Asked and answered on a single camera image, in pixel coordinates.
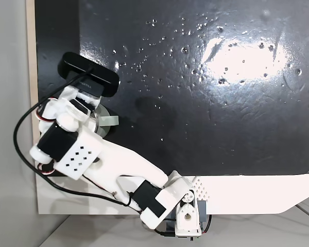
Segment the cable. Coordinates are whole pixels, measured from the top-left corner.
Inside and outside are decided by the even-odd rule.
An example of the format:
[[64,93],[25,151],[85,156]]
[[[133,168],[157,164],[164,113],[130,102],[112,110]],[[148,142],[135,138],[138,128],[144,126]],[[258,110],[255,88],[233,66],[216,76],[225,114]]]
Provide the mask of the cable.
[[202,232],[203,234],[208,232],[208,229],[210,228],[211,222],[212,222],[212,215],[210,215],[210,217],[208,218],[207,226],[206,226],[205,230]]
[[299,204],[295,205],[295,207],[297,207],[298,209],[300,209],[302,212],[304,212],[306,215],[309,216],[309,212],[307,212],[305,209],[303,209],[302,207],[300,207]]
[[52,187],[60,190],[60,191],[64,191],[66,193],[70,193],[73,195],[78,195],[78,196],[85,196],[85,197],[95,197],[95,198],[101,198],[119,205],[123,205],[123,206],[127,206],[126,204],[111,199],[109,197],[105,197],[102,195],[96,195],[96,194],[92,194],[92,193],[86,193],[86,192],[79,192],[79,191],[74,191],[74,190],[70,190],[70,189],[66,189],[64,187],[61,187],[57,184],[55,184],[52,180],[50,180],[48,177],[46,177],[45,175],[43,175],[36,167],[34,167],[27,159],[26,157],[22,154],[20,147],[18,145],[18,141],[17,141],[17,134],[19,131],[19,128],[21,126],[21,124],[23,123],[23,121],[27,118],[27,116],[34,111],[37,107],[39,107],[41,104],[43,104],[48,98],[50,98],[52,95],[56,94],[57,92],[61,91],[62,89],[64,89],[66,86],[71,85],[72,83],[76,82],[79,79],[84,78],[86,75],[88,75],[91,71],[93,70],[93,68],[90,68],[89,70],[75,76],[74,78],[72,78],[71,80],[69,80],[67,83],[65,83],[62,86],[59,86],[57,89],[53,90],[50,94],[48,94],[46,97],[44,97],[44,99],[40,100],[38,103],[36,103],[34,106],[32,106],[26,113],[24,113],[24,115],[20,118],[20,120],[17,122],[15,129],[14,129],[14,134],[13,134],[13,141],[14,141],[14,146],[15,146],[15,150],[18,154],[18,156],[21,158],[21,160],[33,171],[35,172],[37,175],[39,175],[40,177],[42,177],[47,183],[49,183]]
[[104,190],[105,192],[107,192],[107,193],[110,193],[110,192],[108,192],[107,190],[105,190],[103,187],[101,187],[101,186],[99,186],[99,185],[97,185],[97,184],[95,184],[92,180],[90,180],[89,178],[87,178],[85,175],[82,175],[85,179],[87,179],[89,182],[91,182],[93,185],[95,185],[97,188],[99,188],[99,189],[101,189],[101,190]]

